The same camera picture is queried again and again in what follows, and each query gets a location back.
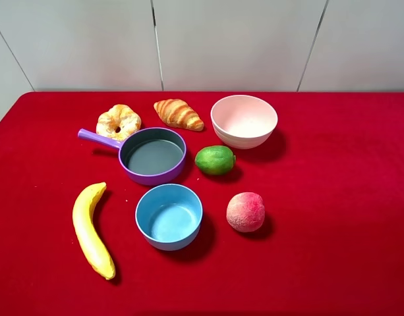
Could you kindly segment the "pink peach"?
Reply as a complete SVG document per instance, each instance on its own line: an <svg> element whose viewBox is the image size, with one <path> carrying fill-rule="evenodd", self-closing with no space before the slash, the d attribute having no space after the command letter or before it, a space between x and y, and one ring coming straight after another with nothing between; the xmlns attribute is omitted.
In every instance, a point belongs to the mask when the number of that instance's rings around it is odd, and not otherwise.
<svg viewBox="0 0 404 316"><path fill-rule="evenodd" d="M258 230L265 216L264 201L254 192L242 192L233 196L226 210L227 222L239 232Z"/></svg>

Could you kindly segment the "green lime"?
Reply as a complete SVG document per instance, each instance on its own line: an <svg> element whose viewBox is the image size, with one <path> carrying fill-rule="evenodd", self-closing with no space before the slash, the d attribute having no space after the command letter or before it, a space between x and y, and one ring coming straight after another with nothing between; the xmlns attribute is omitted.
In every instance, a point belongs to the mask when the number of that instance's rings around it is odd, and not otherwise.
<svg viewBox="0 0 404 316"><path fill-rule="evenodd" d="M233 169L236 156L227 146L213 145L201 149L194 162L204 174L222 175Z"/></svg>

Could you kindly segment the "purple toy pan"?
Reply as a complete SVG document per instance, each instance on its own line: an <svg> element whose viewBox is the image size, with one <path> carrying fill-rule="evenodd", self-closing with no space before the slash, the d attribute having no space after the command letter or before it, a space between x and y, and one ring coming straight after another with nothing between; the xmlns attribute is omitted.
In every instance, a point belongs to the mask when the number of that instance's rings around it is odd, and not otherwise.
<svg viewBox="0 0 404 316"><path fill-rule="evenodd" d="M165 184L180 175L187 154L184 138L161 127L145 128L117 141L85 129L78 137L118 149L118 158L127 176L145 186Z"/></svg>

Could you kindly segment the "croissant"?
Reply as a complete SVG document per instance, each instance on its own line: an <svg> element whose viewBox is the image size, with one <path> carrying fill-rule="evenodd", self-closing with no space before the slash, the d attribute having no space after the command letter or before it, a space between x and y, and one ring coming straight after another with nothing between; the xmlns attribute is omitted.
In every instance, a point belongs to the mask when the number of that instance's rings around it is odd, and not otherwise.
<svg viewBox="0 0 404 316"><path fill-rule="evenodd" d="M166 99L154 103L154 109L163 123L174 128L202 131L204 122L198 113L182 99Z"/></svg>

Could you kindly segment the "pink bowl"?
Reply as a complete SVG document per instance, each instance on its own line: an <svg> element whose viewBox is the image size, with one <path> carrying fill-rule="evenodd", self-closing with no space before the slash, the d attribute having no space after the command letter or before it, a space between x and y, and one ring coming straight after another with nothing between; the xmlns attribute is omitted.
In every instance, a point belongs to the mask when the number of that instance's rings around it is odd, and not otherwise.
<svg viewBox="0 0 404 316"><path fill-rule="evenodd" d="M218 138L237 149L263 144L278 123L275 109L251 95L230 95L218 100L211 108L210 118Z"/></svg>

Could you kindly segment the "blue bowl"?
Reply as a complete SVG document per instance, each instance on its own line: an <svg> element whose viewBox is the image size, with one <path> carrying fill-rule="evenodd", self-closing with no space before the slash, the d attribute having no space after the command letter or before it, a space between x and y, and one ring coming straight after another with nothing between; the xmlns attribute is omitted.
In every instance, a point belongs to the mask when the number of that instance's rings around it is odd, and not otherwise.
<svg viewBox="0 0 404 316"><path fill-rule="evenodd" d="M135 221L150 245L163 251L176 251L196 238L203 213L202 202L194 191L170 183L156 186L140 198Z"/></svg>

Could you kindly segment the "yellow banana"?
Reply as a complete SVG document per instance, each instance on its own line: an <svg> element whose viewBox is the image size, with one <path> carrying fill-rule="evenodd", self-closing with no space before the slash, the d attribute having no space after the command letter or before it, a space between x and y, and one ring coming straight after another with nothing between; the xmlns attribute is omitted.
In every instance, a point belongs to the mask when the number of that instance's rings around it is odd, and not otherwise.
<svg viewBox="0 0 404 316"><path fill-rule="evenodd" d="M87 186L75 200L72 223L80 248L93 270L106 280L115 277L115 265L93 224L96 205L107 188L105 182Z"/></svg>

